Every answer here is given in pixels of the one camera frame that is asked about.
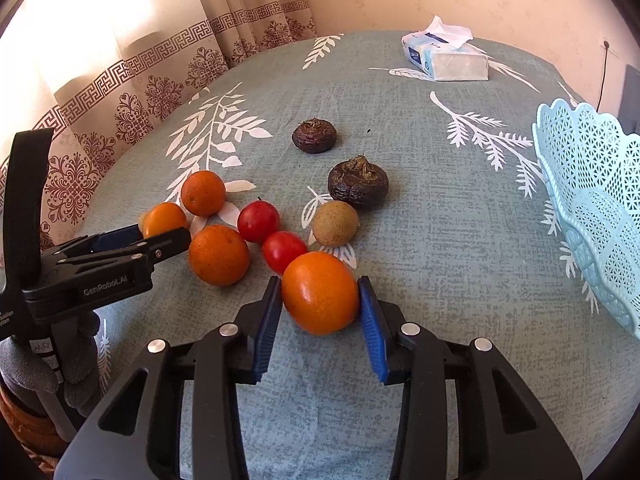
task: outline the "black cable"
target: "black cable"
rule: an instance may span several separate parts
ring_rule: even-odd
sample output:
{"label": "black cable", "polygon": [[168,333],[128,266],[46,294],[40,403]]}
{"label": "black cable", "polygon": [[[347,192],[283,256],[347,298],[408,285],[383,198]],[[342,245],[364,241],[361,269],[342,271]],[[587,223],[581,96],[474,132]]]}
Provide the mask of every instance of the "black cable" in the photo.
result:
{"label": "black cable", "polygon": [[600,86],[600,97],[598,99],[598,106],[596,106],[596,113],[600,110],[600,103],[602,102],[602,91],[604,90],[604,78],[607,75],[607,54],[609,53],[609,41],[604,40],[604,70],[602,71],[602,85]]}

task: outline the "curtain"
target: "curtain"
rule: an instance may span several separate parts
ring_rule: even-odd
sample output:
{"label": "curtain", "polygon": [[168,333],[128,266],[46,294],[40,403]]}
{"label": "curtain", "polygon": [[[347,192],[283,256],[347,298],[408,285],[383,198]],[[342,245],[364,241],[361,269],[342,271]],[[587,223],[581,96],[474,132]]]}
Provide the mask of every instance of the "curtain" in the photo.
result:
{"label": "curtain", "polygon": [[180,104],[258,52],[315,36],[307,0],[24,0],[0,38],[0,211],[15,132],[53,127],[41,248]]}

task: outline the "silver rivet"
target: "silver rivet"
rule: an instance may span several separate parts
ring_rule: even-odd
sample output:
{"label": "silver rivet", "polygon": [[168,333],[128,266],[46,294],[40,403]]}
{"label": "silver rivet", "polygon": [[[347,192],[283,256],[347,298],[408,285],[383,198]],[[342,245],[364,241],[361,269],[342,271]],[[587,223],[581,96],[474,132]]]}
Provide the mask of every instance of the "silver rivet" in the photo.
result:
{"label": "silver rivet", "polygon": [[491,350],[491,348],[494,347],[491,341],[485,339],[484,337],[479,337],[478,339],[476,339],[474,341],[474,345],[476,345],[476,348],[481,352],[488,352],[489,350]]}
{"label": "silver rivet", "polygon": [[225,323],[220,327],[220,335],[224,337],[230,337],[238,333],[238,325],[234,323]]}
{"label": "silver rivet", "polygon": [[162,339],[154,339],[150,342],[146,349],[149,350],[152,354],[157,354],[166,348],[166,343]]}
{"label": "silver rivet", "polygon": [[400,330],[404,335],[418,335],[420,333],[420,327],[415,323],[405,323],[400,327]]}

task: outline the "red cherry tomato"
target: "red cherry tomato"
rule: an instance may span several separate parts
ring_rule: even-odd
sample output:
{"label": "red cherry tomato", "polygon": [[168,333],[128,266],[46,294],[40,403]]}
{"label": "red cherry tomato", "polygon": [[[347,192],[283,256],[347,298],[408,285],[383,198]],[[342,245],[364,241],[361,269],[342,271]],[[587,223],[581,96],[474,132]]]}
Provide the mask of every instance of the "red cherry tomato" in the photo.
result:
{"label": "red cherry tomato", "polygon": [[278,274],[283,274],[289,264],[306,251],[306,245],[300,237],[287,231],[272,234],[262,244],[267,265]]}
{"label": "red cherry tomato", "polygon": [[280,228],[280,213],[269,202],[256,200],[238,215],[238,232],[247,242],[263,243]]}

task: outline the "gray glove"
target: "gray glove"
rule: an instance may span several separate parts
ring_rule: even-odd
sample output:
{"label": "gray glove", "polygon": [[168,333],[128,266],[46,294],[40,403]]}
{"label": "gray glove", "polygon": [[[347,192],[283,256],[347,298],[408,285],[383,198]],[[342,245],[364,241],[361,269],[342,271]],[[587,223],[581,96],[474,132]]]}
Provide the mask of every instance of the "gray glove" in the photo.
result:
{"label": "gray glove", "polygon": [[[95,312],[79,316],[78,334],[68,346],[70,357],[60,363],[66,403],[85,417],[100,400],[98,350],[94,340],[99,329],[100,318]],[[0,342],[0,375],[4,384],[30,410],[46,415],[37,392],[55,393],[58,379],[30,348],[18,345],[11,337]]]}

